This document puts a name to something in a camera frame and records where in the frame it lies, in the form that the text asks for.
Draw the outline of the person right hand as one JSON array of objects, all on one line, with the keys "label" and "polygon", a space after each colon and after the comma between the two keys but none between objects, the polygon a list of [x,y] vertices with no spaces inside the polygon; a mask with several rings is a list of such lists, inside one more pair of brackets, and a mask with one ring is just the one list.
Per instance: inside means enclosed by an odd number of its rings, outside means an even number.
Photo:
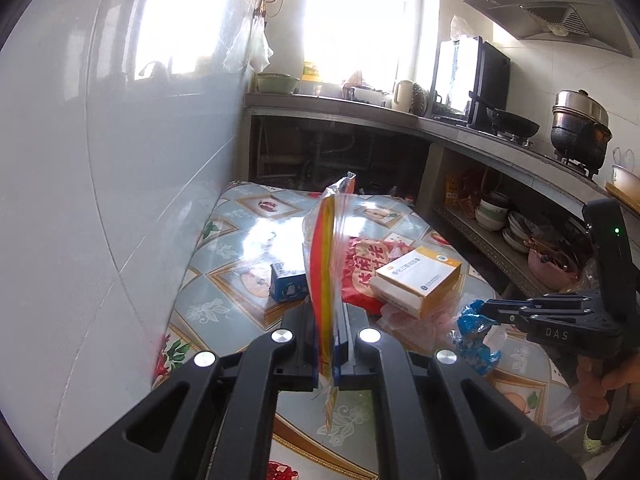
[{"label": "person right hand", "polygon": [[639,411],[640,396],[640,361],[638,353],[635,353],[615,370],[611,370],[602,377],[593,374],[596,361],[580,356],[576,368],[578,384],[576,394],[579,399],[580,412],[584,419],[598,419],[610,409],[608,400],[605,399],[610,390],[617,390],[623,386],[628,387],[627,410],[631,413]]}]

